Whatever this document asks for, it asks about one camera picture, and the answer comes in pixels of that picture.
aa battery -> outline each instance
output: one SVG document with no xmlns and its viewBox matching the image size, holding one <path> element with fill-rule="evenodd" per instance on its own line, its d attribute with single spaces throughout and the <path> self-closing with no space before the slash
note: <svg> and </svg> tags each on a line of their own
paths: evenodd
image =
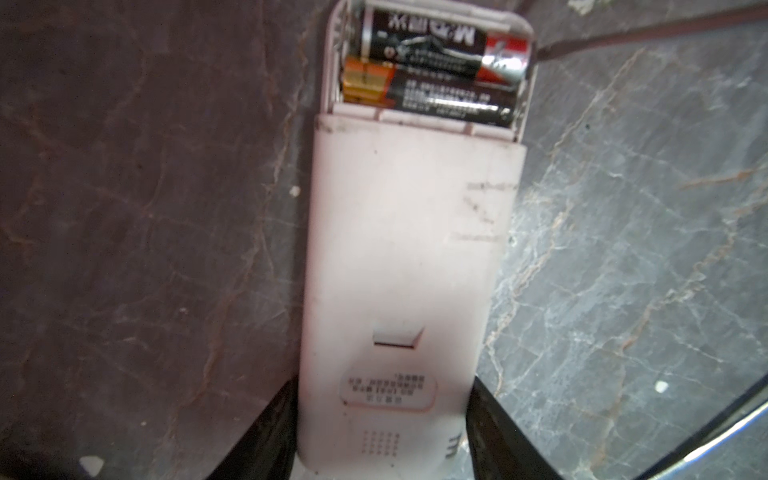
<svg viewBox="0 0 768 480">
<path fill-rule="evenodd" d="M 441 71 L 362 62 L 349 57 L 342 76 L 344 101 L 509 127 L 515 90 Z"/>
<path fill-rule="evenodd" d="M 391 61 L 508 85 L 525 77 L 533 49 L 522 36 L 375 5 L 362 10 L 359 31 L 363 61 Z"/>
</svg>

battery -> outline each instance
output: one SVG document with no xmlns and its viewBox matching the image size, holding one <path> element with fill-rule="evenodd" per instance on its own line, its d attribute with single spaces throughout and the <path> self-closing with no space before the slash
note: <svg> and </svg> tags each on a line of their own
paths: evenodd
<svg viewBox="0 0 768 480">
<path fill-rule="evenodd" d="M 499 127 L 512 123 L 516 98 L 503 85 L 354 57 L 344 62 L 342 93 L 347 102 Z"/>
<path fill-rule="evenodd" d="M 407 12 L 366 5 L 359 53 L 372 59 L 443 70 L 477 81 L 515 85 L 531 63 L 532 42 Z"/>
</svg>

battery compartment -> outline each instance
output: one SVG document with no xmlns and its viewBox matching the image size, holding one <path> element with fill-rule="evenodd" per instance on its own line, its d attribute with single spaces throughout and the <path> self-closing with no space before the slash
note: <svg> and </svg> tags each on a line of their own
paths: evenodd
<svg viewBox="0 0 768 480">
<path fill-rule="evenodd" d="M 321 98 L 321 111 L 323 113 L 450 131 L 477 137 L 490 137 L 515 143 L 521 141 L 536 73 L 533 58 L 525 72 L 525 77 L 514 85 L 515 91 L 510 95 L 511 100 L 514 99 L 513 118 L 510 127 L 497 127 L 366 104 L 346 103 L 341 84 L 344 62 L 347 56 L 354 56 L 359 52 L 359 26 L 361 25 L 362 12 L 367 5 L 445 22 L 471 25 L 485 31 L 508 32 L 533 42 L 533 31 L 530 25 L 522 17 L 513 13 L 500 15 L 498 11 L 444 0 L 402 0 L 398 2 L 341 0 L 333 9 L 326 34 L 323 96 Z"/>
</svg>

white plastic casing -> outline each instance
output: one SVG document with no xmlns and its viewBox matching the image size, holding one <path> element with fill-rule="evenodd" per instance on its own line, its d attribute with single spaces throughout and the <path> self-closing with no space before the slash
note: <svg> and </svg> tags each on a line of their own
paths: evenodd
<svg viewBox="0 0 768 480">
<path fill-rule="evenodd" d="M 299 457 L 335 478 L 437 479 L 465 432 L 525 147 L 499 127 L 478 136 L 457 131 L 462 122 L 424 127 L 420 115 L 339 104 L 325 86 Z"/>
</svg>

marble surface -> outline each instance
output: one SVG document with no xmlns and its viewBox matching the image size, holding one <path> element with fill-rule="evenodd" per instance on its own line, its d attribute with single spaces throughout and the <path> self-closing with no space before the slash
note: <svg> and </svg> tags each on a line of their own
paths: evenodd
<svg viewBox="0 0 768 480">
<path fill-rule="evenodd" d="M 584 3 L 541 42 L 722 8 Z M 204 478 L 295 373 L 329 7 L 0 3 L 0 473 Z M 565 478 L 768 370 L 766 124 L 764 26 L 541 66 L 478 373 Z M 766 435 L 681 478 L 764 478 Z"/>
</svg>

